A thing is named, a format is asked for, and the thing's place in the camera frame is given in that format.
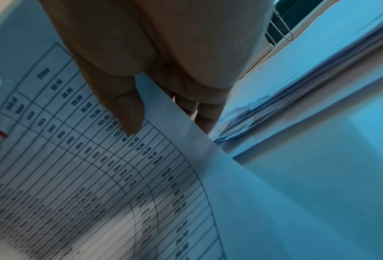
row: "silver chain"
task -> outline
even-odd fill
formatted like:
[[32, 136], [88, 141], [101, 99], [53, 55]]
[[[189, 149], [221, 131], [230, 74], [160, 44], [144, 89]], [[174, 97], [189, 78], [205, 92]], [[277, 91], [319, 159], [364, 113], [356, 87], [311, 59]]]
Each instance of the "silver chain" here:
[[[280, 29], [276, 26], [276, 24], [272, 22], [272, 20], [270, 20], [270, 24], [273, 26], [274, 29], [277, 30], [277, 32], [278, 32], [284, 39], [286, 39], [286, 41], [291, 41], [291, 40], [293, 40], [293, 33], [291, 32], [291, 29], [287, 26], [286, 22], [285, 22], [285, 21], [283, 20], [283, 18], [281, 17], [280, 13], [279, 13], [276, 9], [274, 9], [273, 11], [274, 11], [275, 16], [279, 19], [279, 21], [281, 21], [282, 24], [284, 25], [284, 27], [286, 27], [288, 33], [287, 33], [287, 34], [283, 34], [283, 33], [280, 31]], [[273, 37], [272, 37], [268, 32], [266, 32], [266, 35], [269, 36], [269, 38], [270, 38], [270, 39], [272, 40], [272, 42], [273, 42], [273, 45], [276, 46], [277, 43], [276, 43], [276, 41], [273, 39]]]

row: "skin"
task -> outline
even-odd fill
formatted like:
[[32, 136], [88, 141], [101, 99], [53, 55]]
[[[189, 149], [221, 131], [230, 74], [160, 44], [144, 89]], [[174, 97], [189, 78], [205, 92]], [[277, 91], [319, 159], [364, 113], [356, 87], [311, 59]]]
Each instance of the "skin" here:
[[208, 133], [259, 51], [273, 0], [40, 0], [99, 101], [128, 134], [145, 72]]

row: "dark green surface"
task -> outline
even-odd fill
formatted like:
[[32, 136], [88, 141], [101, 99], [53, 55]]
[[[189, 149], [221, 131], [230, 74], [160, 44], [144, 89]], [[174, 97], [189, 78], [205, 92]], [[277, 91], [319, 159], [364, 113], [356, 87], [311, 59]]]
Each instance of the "dark green surface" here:
[[[279, 0], [275, 9], [280, 13], [283, 20], [286, 22], [290, 29], [293, 29], [304, 17], [306, 17], [316, 6], [318, 6], [323, 0]], [[280, 29], [283, 34], [287, 34], [288, 31], [281, 21], [278, 20], [276, 15], [273, 14], [272, 21]], [[275, 28], [269, 24], [267, 32], [273, 37], [276, 42], [282, 39], [282, 36], [277, 32]], [[270, 37], [266, 36], [270, 43], [273, 43]]]

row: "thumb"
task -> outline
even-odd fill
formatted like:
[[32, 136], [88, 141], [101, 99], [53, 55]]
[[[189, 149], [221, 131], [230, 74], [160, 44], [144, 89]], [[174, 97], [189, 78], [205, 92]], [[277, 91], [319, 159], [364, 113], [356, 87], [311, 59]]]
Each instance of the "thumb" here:
[[123, 130], [128, 135], [138, 133], [143, 125], [144, 105], [134, 76], [110, 75], [76, 54], [74, 58], [97, 99], [119, 120]]

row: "stack of paper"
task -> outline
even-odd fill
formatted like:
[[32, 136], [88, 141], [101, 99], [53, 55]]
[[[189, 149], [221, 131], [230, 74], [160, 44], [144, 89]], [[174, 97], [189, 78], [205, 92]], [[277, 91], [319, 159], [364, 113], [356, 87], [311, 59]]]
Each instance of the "stack of paper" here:
[[226, 146], [258, 129], [381, 47], [383, 1], [338, 2], [293, 43], [236, 84], [211, 138]]

